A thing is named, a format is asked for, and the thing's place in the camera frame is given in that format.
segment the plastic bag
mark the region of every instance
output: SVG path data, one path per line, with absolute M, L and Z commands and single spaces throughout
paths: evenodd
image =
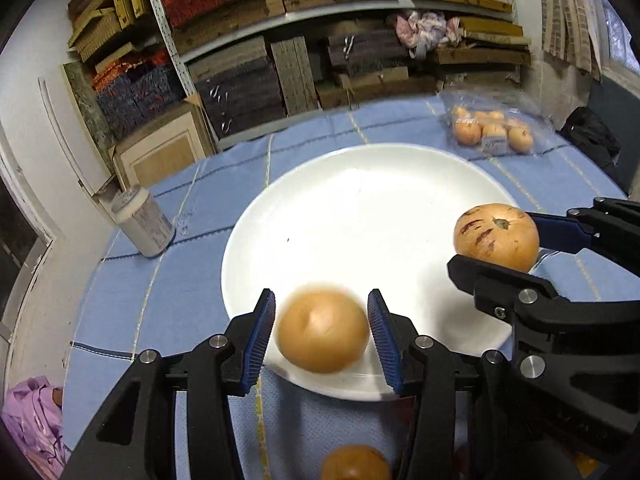
M 549 145 L 548 121 L 520 91 L 449 89 L 440 96 L 458 144 L 491 155 L 535 154 Z
M 66 465 L 54 389 L 46 377 L 28 379 L 7 391 L 2 407 L 2 421 L 18 448 L 47 480 L 59 478 Z

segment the purple plastic bag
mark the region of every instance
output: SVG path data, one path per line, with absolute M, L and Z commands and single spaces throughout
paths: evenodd
M 46 377 L 28 379 L 9 389 L 2 420 L 31 465 L 47 480 L 60 477 L 66 459 L 62 445 L 62 410 L 53 402 Z

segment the metal hook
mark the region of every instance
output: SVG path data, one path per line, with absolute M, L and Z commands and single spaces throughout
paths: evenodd
M 351 54 L 351 49 L 353 48 L 354 38 L 355 36 L 352 36 L 351 40 L 348 40 L 346 36 L 344 37 L 344 48 L 342 49 L 342 53 L 344 54 L 345 60 L 349 59 L 349 55 Z

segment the dark spot on onion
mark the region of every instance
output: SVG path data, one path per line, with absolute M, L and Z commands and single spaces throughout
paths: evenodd
M 468 223 L 464 224 L 462 226 L 462 229 L 460 229 L 460 234 L 463 235 L 464 233 L 469 231 L 469 229 L 471 229 L 472 225 L 477 224 L 478 222 L 481 222 L 481 221 L 482 221 L 482 219 L 472 220 L 471 222 L 468 222 Z
M 486 231 L 482 231 L 479 235 L 478 238 L 476 238 L 476 245 L 478 245 L 482 240 L 484 240 L 485 238 L 488 237 L 489 234 L 491 234 L 491 231 L 493 231 L 494 228 L 492 227 L 491 229 L 487 229 Z
M 500 229 L 508 229 L 510 225 L 509 221 L 504 218 L 494 218 L 494 224 L 496 224 Z
M 475 207 L 475 208 L 473 208 L 473 209 L 470 209 L 469 211 L 467 211 L 466 213 L 464 213 L 462 216 L 463 216 L 463 217 L 465 217 L 465 216 L 472 215 L 473 213 L 477 212 L 477 211 L 478 211 L 478 209 L 479 209 L 478 207 Z

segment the wooden cabinet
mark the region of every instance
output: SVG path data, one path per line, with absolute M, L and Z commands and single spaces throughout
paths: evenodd
M 183 103 L 120 142 L 113 160 L 126 189 L 152 186 L 213 153 L 201 110 Z

